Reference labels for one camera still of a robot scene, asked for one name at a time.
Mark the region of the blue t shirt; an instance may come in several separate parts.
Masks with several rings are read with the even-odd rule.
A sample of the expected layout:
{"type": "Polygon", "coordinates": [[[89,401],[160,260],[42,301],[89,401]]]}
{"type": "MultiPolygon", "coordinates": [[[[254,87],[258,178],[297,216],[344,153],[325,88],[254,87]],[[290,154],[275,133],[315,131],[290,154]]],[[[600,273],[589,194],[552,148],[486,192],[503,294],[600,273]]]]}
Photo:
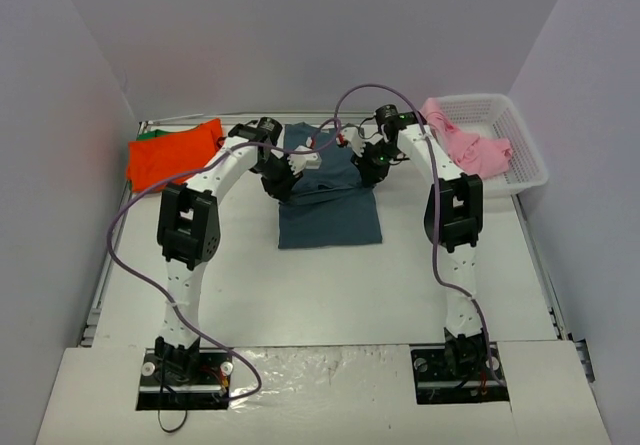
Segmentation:
{"type": "Polygon", "coordinates": [[[340,148],[327,128],[316,137],[325,146],[321,166],[305,170],[288,201],[279,205],[281,250],[380,244],[383,235],[374,192],[361,184],[351,150],[340,148]]]}

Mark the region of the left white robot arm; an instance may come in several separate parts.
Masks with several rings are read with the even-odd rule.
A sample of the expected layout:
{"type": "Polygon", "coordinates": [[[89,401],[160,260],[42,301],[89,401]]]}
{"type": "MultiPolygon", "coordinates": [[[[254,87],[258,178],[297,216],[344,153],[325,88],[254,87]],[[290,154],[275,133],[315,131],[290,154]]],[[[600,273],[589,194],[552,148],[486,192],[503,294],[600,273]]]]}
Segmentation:
{"type": "Polygon", "coordinates": [[[284,202],[302,177],[289,156],[277,156],[264,145],[275,146],[283,131],[276,120],[263,117],[255,124],[238,124],[210,160],[212,167],[183,184],[168,184],[161,194],[157,242],[167,264],[167,303],[155,355],[166,360],[165,371],[179,383],[195,380],[201,371],[200,337],[185,326],[198,325],[202,280],[207,263],[221,242],[219,205],[246,172],[261,177],[270,197],[284,202]]]}

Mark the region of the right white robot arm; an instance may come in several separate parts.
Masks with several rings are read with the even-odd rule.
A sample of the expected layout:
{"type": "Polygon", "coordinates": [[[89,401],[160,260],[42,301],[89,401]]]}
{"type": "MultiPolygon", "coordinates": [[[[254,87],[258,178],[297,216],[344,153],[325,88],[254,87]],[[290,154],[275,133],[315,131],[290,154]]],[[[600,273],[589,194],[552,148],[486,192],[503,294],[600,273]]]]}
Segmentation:
{"type": "Polygon", "coordinates": [[[446,289],[443,363],[446,371],[465,378],[487,356],[486,325],[476,300],[476,250],[483,228],[483,182],[456,165],[418,113],[401,113],[393,105],[375,111],[381,138],[344,128],[337,140],[352,149],[351,162],[362,184],[372,187],[388,175],[391,164],[411,162],[430,186],[423,218],[432,245],[433,274],[446,289]]]}

